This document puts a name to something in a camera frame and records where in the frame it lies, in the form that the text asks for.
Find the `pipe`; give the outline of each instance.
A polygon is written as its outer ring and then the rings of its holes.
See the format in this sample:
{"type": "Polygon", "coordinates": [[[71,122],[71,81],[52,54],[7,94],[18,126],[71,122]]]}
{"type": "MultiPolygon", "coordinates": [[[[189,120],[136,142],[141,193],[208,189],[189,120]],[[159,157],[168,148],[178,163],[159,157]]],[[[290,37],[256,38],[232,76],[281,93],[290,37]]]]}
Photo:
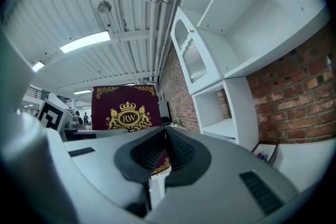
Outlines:
{"type": "Polygon", "coordinates": [[[158,0],[151,0],[151,16],[150,16],[150,28],[149,28],[149,63],[150,63],[150,75],[153,76],[153,56],[154,56],[154,31],[156,29],[156,8],[158,0]]]}
{"type": "Polygon", "coordinates": [[[175,8],[176,8],[176,5],[177,5],[177,0],[174,0],[173,1],[173,6],[172,6],[172,10],[171,10],[171,13],[170,13],[170,17],[169,17],[169,22],[168,22],[168,25],[167,25],[166,34],[165,34],[164,41],[163,41],[163,48],[162,48],[162,52],[161,52],[160,63],[158,65],[157,69],[155,69],[155,71],[156,71],[156,74],[155,74],[156,77],[159,74],[160,66],[162,64],[163,53],[164,53],[164,50],[165,50],[165,47],[166,47],[166,43],[167,43],[168,35],[169,35],[169,32],[170,32],[170,28],[171,28],[171,25],[172,25],[172,22],[173,22],[173,18],[175,17],[175,8]]]}
{"type": "MultiPolygon", "coordinates": [[[[147,9],[147,4],[146,0],[143,0],[142,3],[142,29],[146,30],[146,9],[147,9]]],[[[143,59],[145,61],[145,70],[144,71],[149,71],[149,66],[148,66],[148,59],[147,59],[147,40],[142,40],[142,54],[143,54],[143,59]]]]}
{"type": "Polygon", "coordinates": [[[169,0],[162,0],[160,23],[159,23],[159,33],[157,35],[155,58],[154,58],[155,59],[154,76],[156,76],[156,71],[159,66],[160,49],[161,49],[161,44],[162,44],[162,39],[163,39],[163,29],[165,27],[166,13],[167,13],[168,6],[169,6],[169,0]]]}

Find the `white shelving unit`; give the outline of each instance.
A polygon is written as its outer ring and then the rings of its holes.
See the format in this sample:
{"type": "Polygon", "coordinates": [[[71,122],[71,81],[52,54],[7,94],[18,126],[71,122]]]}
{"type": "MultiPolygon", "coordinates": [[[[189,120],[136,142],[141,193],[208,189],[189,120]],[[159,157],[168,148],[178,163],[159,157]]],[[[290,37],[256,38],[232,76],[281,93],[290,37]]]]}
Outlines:
{"type": "Polygon", "coordinates": [[[224,79],[192,95],[202,134],[224,139],[249,151],[258,144],[257,114],[245,77],[224,79]],[[225,119],[217,92],[224,89],[232,118],[225,119]]]}
{"type": "Polygon", "coordinates": [[[182,0],[171,36],[192,94],[268,65],[329,19],[325,0],[182,0]]]}

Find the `gold crown emblem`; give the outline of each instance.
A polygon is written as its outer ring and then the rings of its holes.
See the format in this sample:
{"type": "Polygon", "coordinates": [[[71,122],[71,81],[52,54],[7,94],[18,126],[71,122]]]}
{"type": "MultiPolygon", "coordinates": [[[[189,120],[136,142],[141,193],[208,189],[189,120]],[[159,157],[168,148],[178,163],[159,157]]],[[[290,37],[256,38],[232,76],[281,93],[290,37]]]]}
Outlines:
{"type": "Polygon", "coordinates": [[[137,105],[134,103],[126,102],[126,104],[121,104],[119,107],[121,111],[124,111],[124,110],[135,110],[136,106],[137,105]]]}

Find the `ceiling beam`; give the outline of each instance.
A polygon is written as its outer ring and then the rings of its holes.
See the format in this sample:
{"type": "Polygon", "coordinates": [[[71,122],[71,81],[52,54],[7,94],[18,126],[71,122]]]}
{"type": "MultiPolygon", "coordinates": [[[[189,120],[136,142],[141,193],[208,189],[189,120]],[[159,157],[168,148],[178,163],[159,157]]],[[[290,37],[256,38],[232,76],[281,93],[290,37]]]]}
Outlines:
{"type": "MultiPolygon", "coordinates": [[[[154,32],[155,37],[158,35],[158,30],[154,32]]],[[[79,49],[70,51],[68,53],[63,53],[61,50],[59,50],[59,53],[52,56],[50,59],[45,61],[45,67],[46,66],[51,66],[59,61],[62,61],[70,56],[73,56],[75,54],[78,54],[80,52],[83,52],[88,49],[92,48],[98,48],[104,45],[108,44],[118,44],[119,41],[125,42],[125,41],[135,41],[135,40],[142,40],[142,39],[149,39],[149,30],[135,30],[135,31],[126,31],[126,32],[121,32],[117,34],[110,34],[111,40],[108,41],[103,41],[91,45],[87,45],[85,47],[81,47],[79,49]]]]}
{"type": "Polygon", "coordinates": [[[102,79],[95,79],[95,80],[90,80],[90,81],[85,81],[69,86],[64,86],[58,88],[58,92],[68,92],[68,91],[74,91],[74,87],[76,87],[76,91],[81,91],[81,90],[87,90],[91,89],[94,86],[103,86],[103,85],[111,85],[112,83],[120,83],[125,80],[132,80],[132,79],[137,79],[137,78],[144,78],[148,77],[150,75],[150,72],[139,72],[139,73],[133,73],[133,74],[125,74],[125,75],[120,75],[120,76],[113,76],[113,77],[108,77],[108,78],[102,78],[102,79]]]}

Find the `red brick wall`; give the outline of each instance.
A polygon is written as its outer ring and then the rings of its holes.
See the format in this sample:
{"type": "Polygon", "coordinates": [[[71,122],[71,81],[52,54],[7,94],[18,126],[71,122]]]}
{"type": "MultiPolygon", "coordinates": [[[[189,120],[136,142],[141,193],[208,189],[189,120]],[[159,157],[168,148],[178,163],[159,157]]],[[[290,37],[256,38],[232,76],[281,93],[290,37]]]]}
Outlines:
{"type": "Polygon", "coordinates": [[[160,77],[159,91],[161,90],[165,101],[168,102],[172,120],[179,118],[181,126],[199,132],[194,102],[188,92],[174,46],[171,46],[164,72],[160,77]]]}
{"type": "Polygon", "coordinates": [[[336,37],[331,23],[247,77],[263,143],[309,143],[336,133],[336,37]]]}

